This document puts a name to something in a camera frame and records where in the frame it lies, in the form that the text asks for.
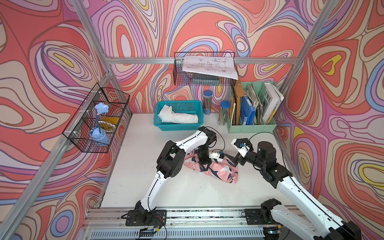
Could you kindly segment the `pink shark print shorts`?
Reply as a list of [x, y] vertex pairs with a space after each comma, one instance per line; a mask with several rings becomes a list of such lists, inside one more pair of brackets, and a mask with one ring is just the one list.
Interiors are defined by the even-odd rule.
[[227, 157], [224, 157], [222, 161], [212, 159], [212, 163], [208, 168], [206, 168], [206, 165], [201, 166], [198, 149], [186, 155], [184, 165], [191, 170], [212, 176], [229, 184], [236, 184], [239, 179], [239, 168]]

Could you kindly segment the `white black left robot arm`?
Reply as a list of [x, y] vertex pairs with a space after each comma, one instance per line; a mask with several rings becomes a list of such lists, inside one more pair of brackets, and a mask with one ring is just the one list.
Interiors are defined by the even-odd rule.
[[198, 150], [199, 165], [207, 171], [212, 160], [209, 146], [217, 141], [215, 132], [200, 127], [191, 136], [178, 141], [168, 141], [157, 159], [156, 174], [145, 196], [136, 203], [134, 212], [142, 222], [146, 222], [156, 208], [156, 201], [162, 188], [182, 169], [184, 160], [190, 152]]

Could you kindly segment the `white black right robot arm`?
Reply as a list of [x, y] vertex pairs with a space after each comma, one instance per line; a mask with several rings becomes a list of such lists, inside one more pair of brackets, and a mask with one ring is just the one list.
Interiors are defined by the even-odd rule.
[[235, 163], [250, 163], [263, 179], [289, 198], [305, 215], [302, 218], [276, 199], [262, 203], [262, 219], [284, 225], [303, 240], [360, 240], [361, 229], [352, 221], [346, 222], [313, 197], [285, 167], [277, 162], [277, 150], [272, 143], [261, 141], [256, 149], [249, 139], [233, 139], [237, 150]]

